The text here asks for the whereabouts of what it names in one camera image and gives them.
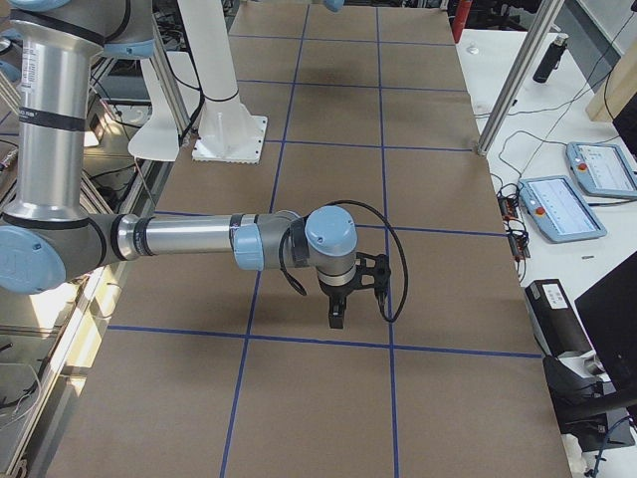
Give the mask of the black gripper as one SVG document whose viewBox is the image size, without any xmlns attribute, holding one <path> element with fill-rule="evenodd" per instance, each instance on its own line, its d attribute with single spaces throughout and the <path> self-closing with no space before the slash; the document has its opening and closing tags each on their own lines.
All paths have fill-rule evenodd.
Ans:
<svg viewBox="0 0 637 478">
<path fill-rule="evenodd" d="M 342 285 L 331 285 L 323 280 L 318 281 L 320 289 L 329 297 L 328 322 L 331 329 L 344 328 L 346 298 L 355 290 L 351 282 Z"/>
</svg>

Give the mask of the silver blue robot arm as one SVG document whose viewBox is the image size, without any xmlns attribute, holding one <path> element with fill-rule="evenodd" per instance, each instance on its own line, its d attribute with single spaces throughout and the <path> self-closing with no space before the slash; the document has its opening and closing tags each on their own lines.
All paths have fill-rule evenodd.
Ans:
<svg viewBox="0 0 637 478">
<path fill-rule="evenodd" d="M 321 4 L 332 13 L 339 12 L 343 8 L 344 3 L 344 0 L 321 0 Z"/>
<path fill-rule="evenodd" d="M 307 217 L 275 214 L 140 218 L 90 214 L 81 205 L 91 64 L 98 56 L 149 57 L 147 1 L 15 1 L 23 40 L 16 196 L 1 217 L 1 285 L 33 295 L 99 267 L 142 256 L 230 252 L 244 270 L 317 270 L 329 324 L 343 325 L 360 285 L 357 234 L 335 205 Z"/>
</svg>

